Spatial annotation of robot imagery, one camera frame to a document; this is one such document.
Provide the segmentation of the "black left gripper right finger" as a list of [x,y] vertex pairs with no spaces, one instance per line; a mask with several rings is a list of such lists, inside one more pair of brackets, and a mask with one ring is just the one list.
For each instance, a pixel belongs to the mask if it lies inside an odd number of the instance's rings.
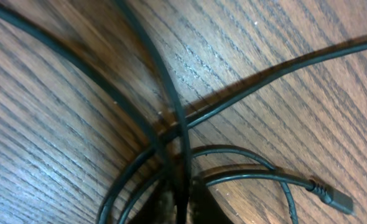
[[189,197],[193,224],[233,224],[203,179],[192,179]]

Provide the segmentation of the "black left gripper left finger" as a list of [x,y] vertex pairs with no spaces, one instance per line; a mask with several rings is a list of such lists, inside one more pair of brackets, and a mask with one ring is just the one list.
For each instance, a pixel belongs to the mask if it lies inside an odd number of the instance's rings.
[[135,215],[133,224],[171,224],[174,221],[174,192],[168,182],[162,181]]

